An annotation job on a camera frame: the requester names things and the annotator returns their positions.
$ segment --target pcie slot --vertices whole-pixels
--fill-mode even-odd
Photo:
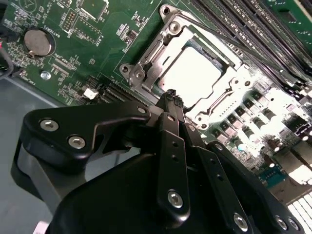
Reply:
[[[299,73],[298,69],[300,68],[297,68],[294,63],[289,61],[289,59],[286,58],[286,56],[283,55],[281,51],[280,51],[280,54],[283,56],[283,58],[281,58],[281,56],[279,56],[278,54],[276,55],[276,52],[272,53],[273,49],[270,48],[266,43],[263,43],[257,38],[257,34],[256,34],[257,32],[255,33],[251,31],[250,28],[244,27],[245,23],[242,23],[242,21],[240,21],[234,14],[232,14],[232,12],[229,11],[228,8],[226,8],[220,1],[212,0],[211,2],[215,7],[219,9],[221,13],[223,13],[225,17],[228,18],[228,20],[232,21],[233,25],[235,25],[237,29],[241,31],[241,33],[249,37],[249,39],[253,41],[253,44],[257,45],[257,47],[259,47],[263,51],[262,54],[267,55],[272,61],[274,61],[275,64],[280,66],[283,70],[287,70],[293,74]]]
[[[312,67],[311,63],[311,56],[305,51],[304,45],[296,38],[292,32],[290,32],[283,24],[278,23],[278,19],[276,16],[266,7],[265,4],[257,2],[255,0],[239,0],[243,1],[249,9],[252,11],[253,14],[257,14],[259,19],[264,23],[271,32],[283,34],[284,39],[281,41],[285,41],[285,44],[291,47],[293,50],[297,51],[298,56],[301,58],[304,63],[308,66]]]
[[[114,94],[116,97],[119,97],[120,99],[124,101],[129,101],[129,100],[138,101],[142,103],[143,105],[148,106],[144,101],[140,100],[139,98],[137,98],[130,92],[123,89],[120,85],[117,85],[115,83],[111,83],[109,87],[107,88],[107,91],[109,91],[110,93]]]
[[[113,94],[109,93],[109,92],[105,92],[105,97],[107,97],[108,99],[112,100],[112,102],[115,101],[122,101],[121,99],[119,99],[118,97],[115,97]]]
[[[243,40],[242,38],[239,38],[237,36],[233,36],[233,35],[235,35],[236,32],[233,32],[232,31],[233,29],[230,26],[228,26],[225,22],[222,22],[219,19],[218,14],[215,11],[213,11],[209,6],[207,6],[205,4],[205,2],[202,2],[201,0],[190,0],[190,2],[197,10],[199,10],[202,13],[202,15],[206,19],[211,21],[219,29],[219,32],[221,34],[224,34],[228,38],[231,38],[234,41],[237,41],[237,42],[240,42],[241,44],[245,44],[246,45],[246,41],[245,40]],[[263,63],[261,63],[260,61],[254,59],[254,57],[252,57],[252,56],[249,56],[249,55],[245,55],[245,56],[249,60],[253,61],[253,63],[257,67],[259,67],[261,69],[261,71],[267,77],[270,77],[278,87],[281,87],[280,83],[281,83],[281,80],[283,80],[283,78],[281,77],[281,75],[277,71],[275,71],[275,70],[265,66]]]
[[[252,12],[245,6],[241,0],[235,0],[233,2],[232,0],[222,0],[224,5],[227,6],[227,8],[232,11],[232,13],[236,16],[239,17],[240,21],[249,27],[249,29],[253,32],[253,34],[259,38],[262,36],[264,40],[266,40],[269,43],[271,43],[274,46],[274,49],[277,49],[278,52],[284,57],[284,60],[287,63],[290,63],[294,66],[294,72],[301,73],[302,78],[305,78],[305,72],[304,70],[307,69],[307,67],[303,67],[300,62],[298,62],[298,56],[297,54],[291,50],[289,51],[280,41],[282,39],[280,37],[275,37],[267,29],[267,27],[257,18],[255,17]]]

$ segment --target white label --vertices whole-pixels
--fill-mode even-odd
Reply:
[[[40,221],[37,226],[36,229],[34,230],[33,234],[45,234],[45,232],[47,231],[49,227],[49,224],[44,222],[44,221]]]

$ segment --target cable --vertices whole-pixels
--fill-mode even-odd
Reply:
[[[278,71],[280,74],[284,75],[286,78],[288,78],[289,80],[291,81],[296,81],[296,78],[294,78],[291,74],[289,74],[288,72],[286,72],[285,70],[281,69],[280,67],[276,66],[275,64],[267,61],[266,59],[263,59],[259,54],[257,54],[256,52],[252,51],[251,49],[248,49],[246,46],[244,45],[241,45],[239,43],[237,43],[236,41],[224,36],[224,35],[221,35],[219,34],[218,32],[210,29],[209,27],[205,26],[204,24],[202,23],[199,23],[197,22],[196,20],[193,20],[183,14],[177,14],[179,17],[189,21],[190,23],[196,25],[197,27],[200,27],[201,29],[204,29],[205,31],[211,33],[212,35],[236,46],[237,48],[241,49],[242,51],[250,54],[251,56],[255,57],[256,59],[258,59],[261,63],[263,63],[264,65],[267,65],[271,68],[273,68],[274,70]]]
[[[0,47],[0,56],[6,61],[8,68],[6,71],[0,75],[0,80],[11,75],[14,71],[14,64],[9,56],[9,54],[6,52],[6,50],[3,47]]]

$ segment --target screw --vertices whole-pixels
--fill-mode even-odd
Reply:
[[[59,125],[51,119],[45,119],[40,122],[40,127],[48,132],[54,132],[59,128]]]
[[[129,69],[128,69],[126,66],[123,66],[123,67],[122,67],[122,72],[123,72],[123,73],[126,73],[126,72],[128,72],[128,71],[129,71]]]
[[[233,216],[234,222],[236,225],[243,231],[246,232],[248,230],[248,225],[246,220],[238,213],[234,213]]]
[[[278,225],[279,225],[282,229],[287,230],[287,225],[286,225],[286,223],[284,222],[283,219],[281,219],[281,218],[278,217],[278,216],[275,216],[275,220],[277,221]]]
[[[288,222],[295,228],[297,231],[299,230],[298,225],[296,224],[295,221],[293,221],[291,218],[288,218]]]
[[[174,121],[175,119],[172,116],[167,116],[167,118],[171,121]]]
[[[85,147],[86,142],[83,138],[79,136],[72,136],[71,138],[69,138],[68,144],[75,149],[82,149],[83,147]]]
[[[192,132],[195,132],[195,131],[196,131],[196,128],[195,128],[193,125],[189,125],[189,129],[190,129]]]
[[[45,79],[45,80],[48,80],[51,78],[51,74],[47,71],[42,71],[41,74],[40,74],[40,77],[42,79]]]
[[[137,79],[142,79],[142,78],[145,77],[145,73],[143,71],[141,71],[141,70],[137,70],[135,72],[135,76],[136,76]]]
[[[138,107],[137,110],[140,111],[142,114],[145,114],[145,113],[146,113],[146,110],[144,110],[144,109],[141,108],[141,107]]]
[[[172,33],[178,33],[180,31],[180,28],[181,28],[180,24],[176,21],[172,22],[169,26],[169,30]]]
[[[217,148],[218,150],[223,150],[223,148],[222,148],[222,146],[221,146],[220,144],[216,144],[215,146],[216,146],[216,148]]]
[[[175,191],[170,191],[168,192],[168,200],[176,208],[181,208],[183,205],[183,200],[181,196],[175,192]]]

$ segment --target motherboard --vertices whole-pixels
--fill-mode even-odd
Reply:
[[[170,89],[205,142],[219,140],[266,186],[312,149],[312,17],[307,0],[11,0],[2,25],[15,71],[68,105]]]

